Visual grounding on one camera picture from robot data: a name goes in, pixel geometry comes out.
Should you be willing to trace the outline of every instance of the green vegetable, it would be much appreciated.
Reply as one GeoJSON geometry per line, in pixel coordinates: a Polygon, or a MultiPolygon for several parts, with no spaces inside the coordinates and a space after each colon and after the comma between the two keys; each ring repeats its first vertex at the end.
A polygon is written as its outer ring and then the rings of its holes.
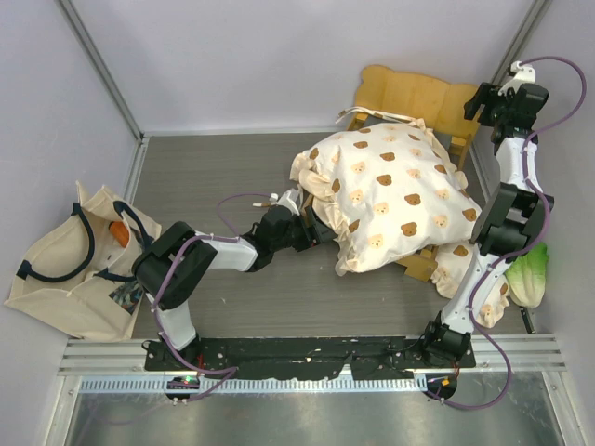
{"type": "Polygon", "coordinates": [[[548,260],[548,247],[540,243],[526,255],[517,258],[506,271],[512,290],[510,297],[515,304],[535,308],[541,303],[546,291],[548,260]]]}

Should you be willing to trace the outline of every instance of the tote bag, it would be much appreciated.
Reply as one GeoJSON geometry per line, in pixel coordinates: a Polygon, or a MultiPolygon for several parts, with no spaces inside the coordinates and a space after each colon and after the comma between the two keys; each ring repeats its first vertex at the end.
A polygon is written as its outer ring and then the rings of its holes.
{"type": "Polygon", "coordinates": [[[66,222],[29,249],[5,305],[71,336],[129,339],[142,295],[130,269],[159,237],[161,225],[105,186],[89,197],[76,185],[79,203],[66,222]],[[110,232],[113,222],[128,230],[125,247],[110,232]]]}

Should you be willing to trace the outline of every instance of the wooden floor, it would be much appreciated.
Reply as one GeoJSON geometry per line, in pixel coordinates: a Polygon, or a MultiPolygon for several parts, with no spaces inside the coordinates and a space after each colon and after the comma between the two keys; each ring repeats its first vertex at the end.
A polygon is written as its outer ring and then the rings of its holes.
{"type": "MultiPolygon", "coordinates": [[[[283,192],[292,186],[295,155],[326,134],[266,134],[151,138],[135,206],[164,225],[183,220],[196,230],[231,235],[218,219],[217,203],[239,192],[283,192]]],[[[469,159],[469,194],[483,204],[469,159]]],[[[224,204],[241,231],[260,221],[258,199],[224,204]]],[[[191,297],[192,321],[202,336],[418,335],[447,300],[431,283],[387,265],[338,277],[337,245],[296,253],[284,250],[256,273],[208,271],[191,297]]],[[[519,310],[506,311],[493,333],[524,333],[519,310]]],[[[135,338],[155,338],[142,303],[135,338]]]]}

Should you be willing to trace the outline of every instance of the gray wall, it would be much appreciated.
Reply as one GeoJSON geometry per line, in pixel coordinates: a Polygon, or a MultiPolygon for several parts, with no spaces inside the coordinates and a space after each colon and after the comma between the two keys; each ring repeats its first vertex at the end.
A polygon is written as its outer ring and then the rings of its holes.
{"type": "MultiPolygon", "coordinates": [[[[580,389],[585,420],[595,420],[595,286],[592,233],[595,221],[595,2],[554,1],[531,37],[521,59],[558,55],[576,62],[588,81],[587,99],[572,120],[539,137],[536,156],[539,182],[556,204],[547,236],[549,270],[547,292],[536,310],[544,332],[558,337],[562,354],[580,389]]],[[[580,95],[578,76],[572,68],[556,62],[536,62],[537,82],[549,90],[549,102],[539,114],[537,127],[551,123],[570,111],[580,95]]],[[[479,141],[479,154],[494,176],[489,137],[479,141]]]]}
{"type": "Polygon", "coordinates": [[[480,82],[531,1],[74,3],[139,124],[192,132],[332,125],[369,64],[480,82]]]}
{"type": "MultiPolygon", "coordinates": [[[[122,191],[134,141],[54,2],[0,2],[0,294],[76,200],[122,191]]],[[[0,443],[38,446],[66,336],[0,306],[0,443]]]]}

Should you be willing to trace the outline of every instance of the chair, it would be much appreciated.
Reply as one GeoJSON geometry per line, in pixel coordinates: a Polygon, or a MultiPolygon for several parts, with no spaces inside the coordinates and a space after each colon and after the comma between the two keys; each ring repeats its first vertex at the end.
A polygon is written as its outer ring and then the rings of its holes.
{"type": "MultiPolygon", "coordinates": [[[[394,72],[387,67],[370,65],[362,71],[362,84],[355,92],[354,105],[423,118],[428,128],[452,137],[447,151],[458,157],[456,165],[462,170],[480,126],[477,121],[464,118],[463,105],[476,90],[475,85],[449,84],[425,74],[394,72]]],[[[355,113],[347,129],[362,128],[367,117],[365,112],[355,113]]],[[[437,246],[427,246],[397,263],[406,267],[406,275],[427,282],[438,267],[437,252],[437,246]]]]}

